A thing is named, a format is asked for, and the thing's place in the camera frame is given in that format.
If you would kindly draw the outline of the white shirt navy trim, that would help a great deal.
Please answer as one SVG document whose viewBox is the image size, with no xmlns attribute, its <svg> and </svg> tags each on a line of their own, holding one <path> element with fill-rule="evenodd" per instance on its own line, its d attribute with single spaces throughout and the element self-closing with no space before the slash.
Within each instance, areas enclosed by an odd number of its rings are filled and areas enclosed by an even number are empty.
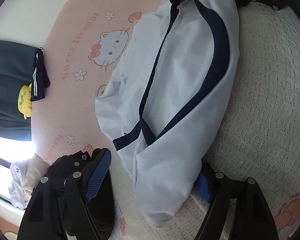
<svg viewBox="0 0 300 240">
<path fill-rule="evenodd" d="M 169 0 L 145 14 L 101 97 L 101 131 L 164 227 L 189 197 L 228 106 L 239 58 L 235 0 Z"/>
</svg>

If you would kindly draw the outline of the white cream clothes heap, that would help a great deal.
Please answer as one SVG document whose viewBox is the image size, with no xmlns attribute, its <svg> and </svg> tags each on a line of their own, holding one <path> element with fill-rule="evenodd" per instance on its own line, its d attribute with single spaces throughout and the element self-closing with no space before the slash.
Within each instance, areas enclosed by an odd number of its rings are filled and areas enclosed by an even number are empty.
<svg viewBox="0 0 300 240">
<path fill-rule="evenodd" d="M 46 174 L 50 165 L 36 153 L 31 159 L 12 163 L 12 182 L 8 188 L 13 206 L 26 209 L 33 190 Z"/>
</svg>

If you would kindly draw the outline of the pink cream Hello Kitty blanket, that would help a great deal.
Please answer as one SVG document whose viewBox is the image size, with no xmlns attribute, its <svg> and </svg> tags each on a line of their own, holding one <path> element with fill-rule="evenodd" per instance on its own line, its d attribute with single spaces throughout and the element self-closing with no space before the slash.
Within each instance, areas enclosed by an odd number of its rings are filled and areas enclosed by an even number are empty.
<svg viewBox="0 0 300 240">
<path fill-rule="evenodd" d="M 116 63 L 89 59 L 93 44 L 166 0 L 68 0 L 44 46 L 51 82 L 35 103 L 32 140 L 48 163 L 80 150 L 111 147 L 95 116 L 95 99 Z M 239 10 L 240 57 L 231 99 L 205 160 L 232 179 L 254 177 L 280 239 L 300 225 L 300 20 L 290 7 L 260 3 Z"/>
</svg>

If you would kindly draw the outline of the yellow plush toy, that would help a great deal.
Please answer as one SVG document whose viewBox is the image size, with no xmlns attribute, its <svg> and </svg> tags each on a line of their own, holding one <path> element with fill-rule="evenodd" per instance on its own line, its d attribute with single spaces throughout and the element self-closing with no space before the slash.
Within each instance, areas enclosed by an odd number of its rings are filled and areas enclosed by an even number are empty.
<svg viewBox="0 0 300 240">
<path fill-rule="evenodd" d="M 32 84 L 23 85 L 18 95 L 18 111 L 23 115 L 25 120 L 30 118 L 32 113 L 31 88 Z"/>
</svg>

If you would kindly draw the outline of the navy white-striped folded garment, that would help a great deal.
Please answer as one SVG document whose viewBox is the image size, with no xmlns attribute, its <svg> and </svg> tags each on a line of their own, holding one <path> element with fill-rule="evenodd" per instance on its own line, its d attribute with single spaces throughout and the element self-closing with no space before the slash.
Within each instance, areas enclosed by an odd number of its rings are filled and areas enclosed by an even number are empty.
<svg viewBox="0 0 300 240">
<path fill-rule="evenodd" d="M 31 83 L 31 101 L 39 101 L 45 98 L 45 89 L 51 83 L 44 64 L 44 51 L 42 47 L 37 48 L 33 63 L 34 71 Z"/>
</svg>

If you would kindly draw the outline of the dark teal curtain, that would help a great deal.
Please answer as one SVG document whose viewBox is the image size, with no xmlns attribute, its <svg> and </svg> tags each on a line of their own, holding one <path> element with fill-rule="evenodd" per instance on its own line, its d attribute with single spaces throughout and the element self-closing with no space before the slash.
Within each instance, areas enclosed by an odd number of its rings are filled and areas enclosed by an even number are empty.
<svg viewBox="0 0 300 240">
<path fill-rule="evenodd" d="M 31 120 L 18 110 L 21 87 L 32 82 L 37 48 L 0 40 L 0 137 L 31 141 Z"/>
</svg>

